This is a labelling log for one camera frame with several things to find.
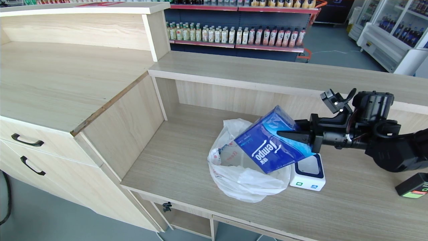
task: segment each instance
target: power cord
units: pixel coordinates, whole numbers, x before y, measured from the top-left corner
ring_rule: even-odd
[[[259,241],[263,236],[264,236],[264,235],[263,235],[263,234],[261,234],[261,235],[256,239],[256,241]]]
[[[4,217],[3,220],[0,221],[0,225],[4,224],[8,220],[12,211],[12,190],[10,189],[9,176],[3,171],[2,173],[7,186],[7,214],[6,217]]]

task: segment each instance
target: drawer handle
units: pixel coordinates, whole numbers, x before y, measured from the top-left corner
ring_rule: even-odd
[[[31,168],[31,166],[29,166],[29,165],[27,164],[27,158],[26,158],[25,156],[21,156],[21,161],[22,161],[22,163],[24,163],[24,164],[25,164],[29,169],[31,169],[31,171],[33,171],[33,172],[35,172],[35,173],[39,174],[40,176],[44,176],[44,175],[46,174],[46,172],[44,172],[44,171],[36,172],[34,169],[32,169],[32,168]]]
[[[12,137],[12,139],[16,140],[17,142],[24,143],[24,144],[27,144],[27,145],[30,145],[30,146],[36,146],[36,147],[39,147],[39,146],[42,146],[42,145],[44,144],[44,142],[42,142],[42,141],[40,141],[40,140],[38,140],[38,141],[36,141],[36,142],[34,142],[34,143],[28,143],[28,142],[20,141],[20,140],[18,140],[19,135],[18,135],[18,134],[16,134],[16,133],[15,133],[15,134],[13,134],[13,135],[11,135],[11,137]]]

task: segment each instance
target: refrigerator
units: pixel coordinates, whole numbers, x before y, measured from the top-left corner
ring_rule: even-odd
[[[388,72],[414,75],[428,57],[428,1],[382,0],[357,45]]]
[[[361,12],[358,15],[357,21],[352,26],[348,36],[352,38],[353,40],[357,41],[360,37],[363,28],[367,22],[371,22],[373,19],[373,15],[376,12],[377,6],[379,6],[379,3],[381,0],[365,0],[364,4],[361,8]]]

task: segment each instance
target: red shelf edge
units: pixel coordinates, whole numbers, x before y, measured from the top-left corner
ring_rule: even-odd
[[[221,48],[234,48],[235,44],[228,43],[211,43],[211,42],[199,42],[199,41],[185,41],[185,40],[174,40],[176,44],[188,44],[188,45],[199,45],[199,46],[211,46]]]
[[[211,5],[188,5],[171,4],[171,9],[194,9],[194,10],[214,10],[214,11],[241,11],[241,12],[287,12],[287,13],[309,13],[318,12],[317,8],[303,9],[290,7],[257,7],[257,6],[211,6]]]
[[[210,5],[188,5],[188,4],[171,4],[171,9],[194,9],[194,10],[214,10],[214,11],[238,11],[236,6],[210,6]]]
[[[294,52],[303,53],[304,48],[289,48],[289,47],[276,47],[276,46],[265,46],[265,45],[252,45],[252,44],[236,44],[235,48],[246,48],[246,49],[257,49],[257,50],[269,50],[269,51],[281,51],[281,52]]]
[[[287,13],[317,13],[318,9],[303,9],[290,7],[256,7],[256,6],[240,6],[238,11],[241,12],[287,12]]]

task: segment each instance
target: white qr code scanner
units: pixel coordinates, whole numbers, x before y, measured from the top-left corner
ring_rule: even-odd
[[[320,154],[291,164],[290,186],[320,191],[324,185],[325,175]]]

